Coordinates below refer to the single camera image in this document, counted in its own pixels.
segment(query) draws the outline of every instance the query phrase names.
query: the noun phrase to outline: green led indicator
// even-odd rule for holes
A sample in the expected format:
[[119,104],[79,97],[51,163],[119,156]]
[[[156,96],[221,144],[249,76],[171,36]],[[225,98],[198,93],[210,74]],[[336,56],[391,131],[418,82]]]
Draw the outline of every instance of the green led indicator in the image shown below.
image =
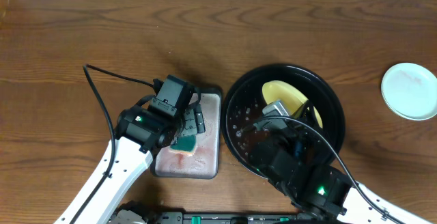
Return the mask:
[[323,186],[319,187],[319,189],[317,190],[317,193],[324,196],[326,193],[325,188]]

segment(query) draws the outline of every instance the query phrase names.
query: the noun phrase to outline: yellow plate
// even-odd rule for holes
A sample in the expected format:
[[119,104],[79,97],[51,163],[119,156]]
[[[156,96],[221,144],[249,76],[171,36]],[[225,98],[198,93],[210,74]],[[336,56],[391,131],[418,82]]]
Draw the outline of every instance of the yellow plate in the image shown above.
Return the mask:
[[[283,81],[269,81],[262,86],[262,96],[267,104],[278,99],[282,100],[290,113],[296,112],[308,98],[292,85]],[[315,118],[320,128],[323,128],[322,118],[314,107]]]

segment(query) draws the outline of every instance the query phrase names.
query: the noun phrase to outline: round white plate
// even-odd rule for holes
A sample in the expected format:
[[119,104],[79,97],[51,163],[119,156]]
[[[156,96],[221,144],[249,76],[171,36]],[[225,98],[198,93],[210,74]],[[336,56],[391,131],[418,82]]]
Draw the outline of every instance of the round white plate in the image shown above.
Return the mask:
[[387,106],[404,118],[426,120],[437,114],[437,78],[420,65],[391,67],[382,78],[381,91]]

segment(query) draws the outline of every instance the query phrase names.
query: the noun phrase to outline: black tub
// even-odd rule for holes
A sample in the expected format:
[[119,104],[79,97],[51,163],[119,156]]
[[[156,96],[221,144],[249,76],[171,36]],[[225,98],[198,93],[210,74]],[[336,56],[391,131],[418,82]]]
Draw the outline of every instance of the black tub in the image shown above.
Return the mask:
[[[243,137],[237,137],[236,133],[248,120],[254,120],[262,114],[262,109],[266,106],[262,96],[262,85],[273,80],[293,85],[314,104],[322,118],[326,138],[339,152],[345,135],[345,119],[334,91],[320,76],[310,70],[289,64],[273,64],[246,73],[232,85],[226,95],[221,113],[221,130],[227,147],[240,163],[258,174],[256,169],[246,162],[247,152],[250,151],[251,145],[268,136],[268,132],[251,133]],[[313,155],[310,163],[330,164],[333,159],[334,155],[329,149],[322,148]]]

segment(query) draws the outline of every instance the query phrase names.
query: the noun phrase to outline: wood grain table surface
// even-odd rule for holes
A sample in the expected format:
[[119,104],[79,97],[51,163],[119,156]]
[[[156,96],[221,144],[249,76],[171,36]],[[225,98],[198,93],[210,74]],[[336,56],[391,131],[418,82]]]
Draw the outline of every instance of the wood grain table surface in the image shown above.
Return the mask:
[[[437,0],[11,0],[0,29],[0,223],[52,223],[109,140],[84,63],[151,81],[174,74],[220,85],[265,64],[311,69],[346,116],[341,156],[379,196],[437,222],[437,119],[385,105],[399,62],[437,73]],[[108,110],[149,87],[92,72]],[[144,173],[124,201],[187,212],[296,210],[231,155],[212,180]]]

